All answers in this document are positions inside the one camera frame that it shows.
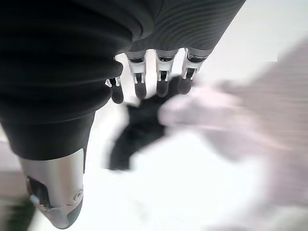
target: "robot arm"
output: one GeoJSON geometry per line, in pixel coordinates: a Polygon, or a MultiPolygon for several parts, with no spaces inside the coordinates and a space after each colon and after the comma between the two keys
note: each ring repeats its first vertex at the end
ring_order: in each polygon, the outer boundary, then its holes
{"type": "Polygon", "coordinates": [[[14,0],[0,8],[0,122],[31,201],[59,229],[77,219],[95,111],[123,101],[115,55],[125,52],[144,98],[145,52],[157,54],[157,92],[186,48],[187,93],[244,0],[14,0]]]}

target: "robotic fingertip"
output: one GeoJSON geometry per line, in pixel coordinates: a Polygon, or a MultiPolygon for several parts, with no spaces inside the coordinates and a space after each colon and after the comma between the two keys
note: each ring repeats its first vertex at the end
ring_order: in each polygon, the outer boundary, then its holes
{"type": "Polygon", "coordinates": [[[187,94],[192,88],[192,80],[190,78],[180,78],[178,82],[178,92],[180,94],[187,94]]]}
{"type": "Polygon", "coordinates": [[[168,93],[169,82],[168,81],[157,81],[156,92],[159,97],[165,97],[168,93]]]}

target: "black object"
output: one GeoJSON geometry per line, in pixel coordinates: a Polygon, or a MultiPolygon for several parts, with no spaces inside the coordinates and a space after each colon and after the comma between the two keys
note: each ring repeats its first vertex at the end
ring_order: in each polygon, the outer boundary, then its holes
{"type": "MultiPolygon", "coordinates": [[[[83,148],[86,158],[95,111],[112,96],[117,103],[123,100],[120,88],[115,86],[112,95],[104,84],[122,73],[115,55],[182,47],[212,50],[243,3],[5,1],[0,7],[0,123],[12,150],[25,159],[52,160],[83,148]]],[[[145,87],[136,87],[138,97],[144,98],[145,87]]],[[[156,95],[141,102],[144,121],[153,121],[149,127],[157,130],[135,147],[163,134],[157,110],[166,98],[156,95]]],[[[74,219],[80,209],[71,214],[74,219]]]]}
{"type": "Polygon", "coordinates": [[[178,81],[181,76],[173,77],[165,97],[158,94],[141,100],[138,107],[127,105],[129,124],[115,141],[110,153],[108,169],[128,170],[130,157],[141,148],[165,135],[165,126],[158,121],[158,110],[167,100],[178,94],[178,81]]]}
{"type": "Polygon", "coordinates": [[[20,198],[13,206],[7,207],[4,231],[26,231],[33,219],[35,208],[28,198],[20,198]]]}

